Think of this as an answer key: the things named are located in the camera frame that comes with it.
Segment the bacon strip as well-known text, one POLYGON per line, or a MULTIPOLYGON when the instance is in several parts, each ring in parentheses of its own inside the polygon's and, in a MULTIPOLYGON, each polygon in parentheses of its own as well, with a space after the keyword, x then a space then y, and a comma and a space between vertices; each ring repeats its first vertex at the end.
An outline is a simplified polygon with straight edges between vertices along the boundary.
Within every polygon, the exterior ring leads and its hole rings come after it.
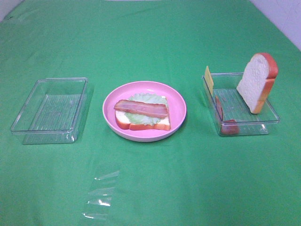
POLYGON ((220 123, 220 133, 222 135, 236 135, 239 133, 239 127, 234 119, 224 120, 223 119, 223 108, 222 104, 217 96, 215 96, 216 104, 216 118, 220 123))
POLYGON ((139 101, 122 99, 118 101, 114 109, 127 113, 141 114, 148 117, 165 118, 169 111, 165 104, 152 104, 139 101))

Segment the green lettuce leaf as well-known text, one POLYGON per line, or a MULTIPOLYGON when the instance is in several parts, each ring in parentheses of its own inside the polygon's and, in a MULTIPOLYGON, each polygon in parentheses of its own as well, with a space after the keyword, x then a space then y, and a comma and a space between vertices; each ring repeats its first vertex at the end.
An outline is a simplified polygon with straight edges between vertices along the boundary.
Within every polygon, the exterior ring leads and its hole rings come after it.
MULTIPOLYGON (((139 101, 149 104, 164 104, 168 108, 167 99, 165 96, 158 96, 156 94, 150 93, 138 93, 134 94, 129 98, 132 101, 139 101)), ((143 125, 156 125, 156 124, 165 124, 170 125, 169 117, 164 119, 149 117, 142 114, 134 114, 134 113, 125 113, 125 116, 129 119, 130 123, 134 124, 143 124, 143 125)))

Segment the toast bread slice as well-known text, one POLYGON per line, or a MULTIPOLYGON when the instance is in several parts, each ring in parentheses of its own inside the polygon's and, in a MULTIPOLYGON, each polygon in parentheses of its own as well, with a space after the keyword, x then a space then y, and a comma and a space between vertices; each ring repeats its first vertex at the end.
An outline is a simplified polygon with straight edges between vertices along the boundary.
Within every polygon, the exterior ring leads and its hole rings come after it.
POLYGON ((252 114, 261 112, 277 75, 277 63, 269 53, 256 53, 246 65, 237 91, 252 114))
POLYGON ((146 129, 158 129, 158 130, 170 130, 171 125, 165 124, 156 124, 156 125, 143 125, 143 124, 134 124, 130 123, 129 119, 125 116, 124 111, 115 110, 115 121, 121 129, 129 130, 146 130, 146 129))

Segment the yellow cheese slice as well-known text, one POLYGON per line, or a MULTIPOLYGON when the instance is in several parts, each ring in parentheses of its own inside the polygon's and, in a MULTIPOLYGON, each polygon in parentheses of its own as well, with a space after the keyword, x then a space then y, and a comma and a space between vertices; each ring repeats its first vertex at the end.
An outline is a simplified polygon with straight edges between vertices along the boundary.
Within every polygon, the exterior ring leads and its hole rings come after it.
POLYGON ((209 70, 209 66, 206 66, 204 78, 205 78, 205 82, 207 84, 209 93, 210 93, 211 96, 213 96, 214 81, 212 79, 212 76, 211 76, 211 73, 210 73, 210 70, 209 70))

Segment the pink round plate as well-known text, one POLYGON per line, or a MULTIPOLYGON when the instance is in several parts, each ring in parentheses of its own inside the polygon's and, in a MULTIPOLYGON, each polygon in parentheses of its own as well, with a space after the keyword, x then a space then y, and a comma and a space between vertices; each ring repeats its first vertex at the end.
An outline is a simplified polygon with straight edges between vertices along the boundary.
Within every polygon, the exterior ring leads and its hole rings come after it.
POLYGON ((185 120, 186 102, 181 94, 172 87, 156 81, 135 81, 114 89, 103 102, 103 116, 109 127, 123 138, 137 142, 159 141, 174 134, 185 120), (165 96, 169 107, 171 129, 129 130, 121 129, 115 121, 114 105, 121 99, 128 99, 136 93, 155 93, 165 96))

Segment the green tablecloth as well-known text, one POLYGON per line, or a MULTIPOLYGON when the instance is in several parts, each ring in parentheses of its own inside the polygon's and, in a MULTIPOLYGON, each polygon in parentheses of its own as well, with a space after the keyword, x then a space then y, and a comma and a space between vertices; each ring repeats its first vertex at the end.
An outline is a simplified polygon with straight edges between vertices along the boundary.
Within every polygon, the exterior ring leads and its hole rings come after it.
POLYGON ((0 24, 0 223, 97 225, 89 192, 112 183, 106 226, 298 226, 301 223, 301 53, 247 0, 28 0, 0 24), (280 123, 265 136, 221 137, 201 76, 241 72, 257 52, 276 60, 269 100, 280 123), (83 134, 23 145, 11 124, 34 83, 87 77, 83 134), (187 117, 171 137, 137 143, 106 124, 116 87, 159 81, 187 117))

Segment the right clear plastic tray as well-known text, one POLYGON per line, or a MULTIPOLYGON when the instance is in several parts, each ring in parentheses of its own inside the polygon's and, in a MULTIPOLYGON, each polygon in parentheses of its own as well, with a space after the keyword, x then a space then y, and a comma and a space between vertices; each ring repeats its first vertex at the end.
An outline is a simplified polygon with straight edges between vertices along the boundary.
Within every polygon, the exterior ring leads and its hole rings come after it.
POLYGON ((223 119, 234 119, 239 127, 239 133, 234 136, 248 135, 265 135, 275 130, 275 124, 279 123, 280 117, 276 113, 273 106, 268 100, 259 114, 252 114, 239 95, 236 87, 242 79, 242 73, 213 73, 211 74, 214 81, 213 96, 210 95, 204 76, 203 94, 213 119, 216 131, 220 136, 220 123, 216 118, 215 96, 217 96, 222 104, 223 119))

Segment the clear plastic tray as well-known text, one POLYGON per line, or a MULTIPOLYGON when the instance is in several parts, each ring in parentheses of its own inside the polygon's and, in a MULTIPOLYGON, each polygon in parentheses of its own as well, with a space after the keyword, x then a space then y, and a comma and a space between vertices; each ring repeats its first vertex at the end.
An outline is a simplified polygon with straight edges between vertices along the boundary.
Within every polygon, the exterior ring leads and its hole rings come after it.
POLYGON ((239 127, 239 133, 234 136, 248 135, 265 135, 275 130, 275 124, 279 123, 280 117, 276 113, 273 106, 268 100, 259 114, 252 114, 239 95, 236 87, 242 79, 242 73, 213 73, 211 74, 214 81, 213 96, 210 95, 204 76, 203 94, 213 119, 216 131, 220 136, 220 123, 216 118, 215 96, 217 96, 222 104, 223 119, 234 119, 239 127))
POLYGON ((87 78, 37 80, 11 133, 26 145, 75 142, 86 116, 87 86, 87 78))

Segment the left clear plastic tray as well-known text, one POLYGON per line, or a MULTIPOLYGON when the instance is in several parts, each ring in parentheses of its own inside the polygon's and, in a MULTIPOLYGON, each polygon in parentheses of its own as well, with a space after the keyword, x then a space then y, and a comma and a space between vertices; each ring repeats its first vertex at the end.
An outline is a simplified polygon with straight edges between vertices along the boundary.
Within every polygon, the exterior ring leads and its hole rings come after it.
POLYGON ((86 116, 87 86, 87 78, 37 80, 11 133, 26 145, 75 142, 86 116))

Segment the clear tape strip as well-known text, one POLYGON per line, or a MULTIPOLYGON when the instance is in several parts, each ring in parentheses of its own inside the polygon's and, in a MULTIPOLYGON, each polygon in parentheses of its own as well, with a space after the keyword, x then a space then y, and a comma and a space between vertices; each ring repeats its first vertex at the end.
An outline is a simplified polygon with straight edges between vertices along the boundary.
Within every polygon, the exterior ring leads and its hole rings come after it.
POLYGON ((109 218, 119 174, 120 166, 116 163, 103 163, 98 166, 85 199, 82 212, 84 225, 105 225, 109 218))

